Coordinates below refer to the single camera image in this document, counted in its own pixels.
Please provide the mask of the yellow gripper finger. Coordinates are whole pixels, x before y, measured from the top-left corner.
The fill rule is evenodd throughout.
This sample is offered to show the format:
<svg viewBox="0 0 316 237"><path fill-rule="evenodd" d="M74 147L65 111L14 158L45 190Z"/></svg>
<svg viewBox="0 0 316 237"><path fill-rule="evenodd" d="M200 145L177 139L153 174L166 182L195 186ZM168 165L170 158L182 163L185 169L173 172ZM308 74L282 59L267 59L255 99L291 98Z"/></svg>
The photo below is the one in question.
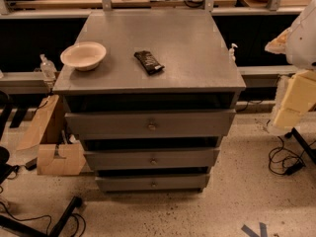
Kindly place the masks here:
<svg viewBox="0 0 316 237"><path fill-rule="evenodd" d="M265 51L273 54L286 54L290 28L285 29L276 38L269 41L265 46Z"/></svg>
<svg viewBox="0 0 316 237"><path fill-rule="evenodd" d="M299 70L282 76L276 89L272 124L276 129L292 129L316 105L316 72Z"/></svg>

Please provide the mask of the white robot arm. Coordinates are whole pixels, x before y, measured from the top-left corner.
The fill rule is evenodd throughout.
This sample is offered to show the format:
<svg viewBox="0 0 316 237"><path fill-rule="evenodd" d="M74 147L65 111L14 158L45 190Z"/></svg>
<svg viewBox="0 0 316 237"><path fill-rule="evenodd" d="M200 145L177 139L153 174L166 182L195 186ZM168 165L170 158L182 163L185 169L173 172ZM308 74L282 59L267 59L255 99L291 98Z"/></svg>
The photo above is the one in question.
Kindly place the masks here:
<svg viewBox="0 0 316 237"><path fill-rule="evenodd" d="M316 0L311 0L291 26L265 46L265 51L284 54L298 69L290 77L282 76L277 84L269 131L281 134L291 131L316 105Z"/></svg>

